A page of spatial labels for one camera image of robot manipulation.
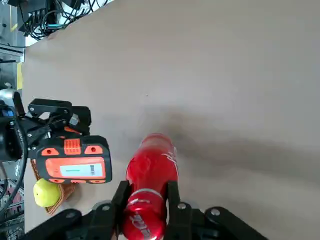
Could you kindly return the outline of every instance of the table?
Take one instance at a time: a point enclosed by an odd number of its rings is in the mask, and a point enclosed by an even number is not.
[[[110,145],[111,183],[64,208],[111,199],[141,139],[168,134],[181,198],[221,205],[269,239],[320,223],[320,2],[118,0],[26,51],[23,100],[88,106]],[[48,218],[25,175],[25,229]]]

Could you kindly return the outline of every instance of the wicker basket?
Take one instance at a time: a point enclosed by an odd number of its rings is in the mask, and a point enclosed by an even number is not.
[[[34,176],[35,176],[36,180],[38,181],[41,177],[39,176],[38,170],[36,168],[36,160],[35,159],[31,160],[31,167],[32,167]],[[45,210],[49,215],[52,215],[58,209],[58,207],[75,191],[76,184],[77,183],[68,183],[68,184],[58,183],[59,190],[60,190],[59,200],[56,202],[55,205],[45,207]]]

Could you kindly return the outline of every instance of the barcode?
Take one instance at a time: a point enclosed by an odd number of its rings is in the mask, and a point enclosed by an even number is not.
[[[91,176],[94,176],[95,175],[95,166],[90,165],[90,170],[91,170]]]

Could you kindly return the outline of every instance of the cable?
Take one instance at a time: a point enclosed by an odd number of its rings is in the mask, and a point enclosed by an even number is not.
[[[95,3],[96,3],[96,0],[93,0],[92,6],[94,6]]]
[[[0,45],[12,47],[12,48],[19,48],[19,49],[26,49],[28,47],[28,46],[12,46],[9,43],[8,44],[0,43]]]
[[[5,221],[4,224],[10,223],[10,222],[12,222],[12,221],[17,221],[17,220],[20,220],[20,219],[25,219],[25,217],[22,216],[22,217],[17,217],[17,218],[15,218],[15,219],[10,219],[10,220]]]
[[[64,7],[62,6],[62,3],[60,0],[55,0],[56,6],[60,9],[61,15],[65,17],[63,14],[67,15],[67,12],[64,10]]]
[[[29,28],[30,26],[29,26],[29,24],[28,24],[27,22],[25,22],[25,20],[24,20],[24,13],[23,13],[23,11],[22,11],[20,2],[18,2],[18,6],[19,6],[19,10],[20,10],[20,13],[21,13],[21,18],[22,18],[22,21],[23,21],[23,26],[24,26],[24,29],[25,29],[26,33],[29,34],[31,37],[33,37],[34,39],[36,39],[36,40],[38,40],[38,41],[41,40],[41,38],[35,36],[35,35],[32,33],[32,31],[30,31],[30,28]]]
[[[45,25],[45,22],[46,22],[48,16],[49,16],[50,14],[53,14],[53,13],[61,13],[61,11],[60,11],[60,10],[51,10],[51,11],[48,11],[48,12],[43,16],[42,26]]]
[[[22,214],[25,214],[25,210],[18,211],[17,213],[12,214],[11,216],[5,218],[0,222],[0,225],[5,224],[6,222],[9,222],[11,220],[15,220],[17,217],[21,216]]]
[[[9,239],[9,237],[11,237],[11,235],[13,235],[13,234],[15,234],[16,232],[18,232],[18,231],[22,231],[22,229],[19,227],[19,226],[17,226],[17,229],[15,230],[15,231],[13,231],[12,233],[10,233],[7,237],[6,237],[6,239]]]
[[[3,180],[3,191],[2,193],[0,194],[0,200],[5,196],[6,192],[8,191],[8,179],[5,178]]]
[[[92,6],[95,4],[95,1],[96,1],[96,0],[94,0],[94,1],[93,1],[93,4],[91,4],[90,0],[88,0],[88,4],[89,4],[89,7],[90,7],[90,10],[91,10],[92,13],[94,12]]]
[[[77,3],[78,3],[78,0],[75,0],[75,3],[74,3],[74,7],[76,8],[77,7]],[[74,13],[74,8],[72,8],[72,11],[70,12],[70,14],[69,14],[69,18],[72,16],[72,14]]]
[[[17,195],[17,192],[23,183],[23,179],[24,179],[25,172],[26,172],[26,166],[27,166],[27,158],[28,158],[28,149],[27,149],[28,144],[27,144],[26,134],[22,130],[20,120],[18,119],[18,117],[16,115],[16,110],[11,106],[8,106],[8,108],[11,109],[11,111],[13,112],[13,117],[15,118],[15,122],[14,122],[13,127],[15,129],[15,133],[17,135],[17,138],[20,140],[19,144],[22,149],[22,156],[21,156],[22,166],[20,168],[20,175],[16,181],[16,184],[15,184],[15,187],[14,187],[12,193],[10,194],[10,196],[9,196],[8,200],[6,201],[6,203],[4,204],[4,206],[0,209],[0,216],[2,216],[4,214],[5,210],[12,203],[13,199]]]
[[[14,223],[14,224],[8,224],[8,226],[4,226],[4,227],[1,227],[0,228],[0,233],[3,233],[3,232],[7,232],[6,234],[8,235],[8,231],[12,231],[12,229],[14,228],[17,228],[17,227],[20,227],[20,228],[23,228],[25,225],[25,222],[24,220],[23,221],[20,221],[18,223]]]

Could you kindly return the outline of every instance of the yellow fruit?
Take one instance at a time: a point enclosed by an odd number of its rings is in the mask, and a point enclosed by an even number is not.
[[[60,198],[59,186],[41,178],[33,186],[33,195],[35,203],[40,207],[53,206]]]

